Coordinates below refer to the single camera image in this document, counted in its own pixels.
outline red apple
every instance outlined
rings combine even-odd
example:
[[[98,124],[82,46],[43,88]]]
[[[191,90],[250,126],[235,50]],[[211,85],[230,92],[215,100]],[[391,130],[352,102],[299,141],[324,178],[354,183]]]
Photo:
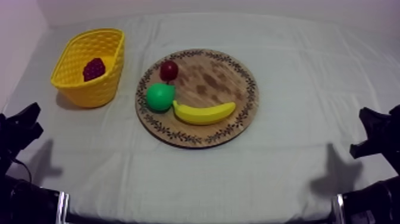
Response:
[[[178,65],[173,61],[165,61],[161,64],[160,78],[163,81],[169,82],[178,76]]]

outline white wall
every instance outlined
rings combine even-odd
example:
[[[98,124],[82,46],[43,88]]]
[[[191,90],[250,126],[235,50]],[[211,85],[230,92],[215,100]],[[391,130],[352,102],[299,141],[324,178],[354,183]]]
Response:
[[[51,26],[130,14],[240,12],[332,21],[400,36],[399,0],[38,0]]]
[[[0,111],[47,27],[36,1],[0,0]]]

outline green apple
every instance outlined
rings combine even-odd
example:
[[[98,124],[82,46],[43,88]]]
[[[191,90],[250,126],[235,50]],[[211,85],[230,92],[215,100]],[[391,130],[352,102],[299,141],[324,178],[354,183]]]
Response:
[[[154,111],[166,111],[175,97],[175,86],[163,83],[151,85],[146,93],[147,105]]]

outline wooden tray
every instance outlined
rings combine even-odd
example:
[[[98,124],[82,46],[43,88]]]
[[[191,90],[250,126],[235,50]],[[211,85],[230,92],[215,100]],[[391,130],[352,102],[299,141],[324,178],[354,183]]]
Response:
[[[225,120],[208,126],[195,126],[176,119],[173,108],[164,114],[146,106],[147,88],[160,79],[160,65],[173,60],[179,66],[175,99],[191,107],[211,107],[236,103]],[[156,138],[184,148],[208,148],[225,143],[243,132],[258,108],[258,88],[251,72],[238,60],[218,51],[189,49],[168,55],[148,69],[136,91],[136,112],[146,129]]]

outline floral border pattern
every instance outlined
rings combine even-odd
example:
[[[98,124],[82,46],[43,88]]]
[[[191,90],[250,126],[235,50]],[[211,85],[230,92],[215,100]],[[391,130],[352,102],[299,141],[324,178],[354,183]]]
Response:
[[[208,135],[206,138],[201,138],[195,135],[188,135],[183,132],[173,132],[170,130],[169,127],[165,127],[162,122],[159,120],[154,119],[154,116],[149,112],[149,109],[147,108],[146,105],[146,90],[147,90],[147,84],[150,81],[150,75],[159,67],[161,64],[167,60],[175,60],[175,59],[182,59],[186,57],[194,57],[198,55],[204,55],[206,57],[209,57],[213,60],[216,61],[221,61],[224,63],[227,63],[230,67],[232,67],[237,73],[240,74],[242,78],[245,79],[247,83],[246,87],[246,92],[248,94],[247,100],[248,102],[244,106],[244,108],[240,111],[240,113],[237,115],[235,118],[235,122],[232,124],[228,124],[224,129],[220,129],[216,131],[216,133],[212,135]],[[136,101],[137,104],[139,105],[139,113],[141,115],[144,115],[144,120],[149,123],[157,132],[161,132],[162,134],[165,134],[168,136],[169,139],[179,139],[182,142],[191,142],[193,144],[201,144],[204,142],[210,144],[212,142],[217,142],[221,137],[230,135],[231,132],[234,131],[235,128],[243,127],[243,121],[247,119],[249,115],[249,111],[251,111],[254,108],[254,101],[256,99],[256,88],[257,85],[255,83],[255,80],[252,78],[252,76],[242,68],[242,66],[235,62],[230,56],[225,55],[225,54],[219,54],[219,53],[212,53],[212,52],[204,52],[203,50],[186,50],[186,51],[181,51],[177,52],[174,54],[169,55],[162,61],[155,63],[152,67],[150,67],[143,78],[141,78],[139,82],[139,86],[137,87],[136,91]]]

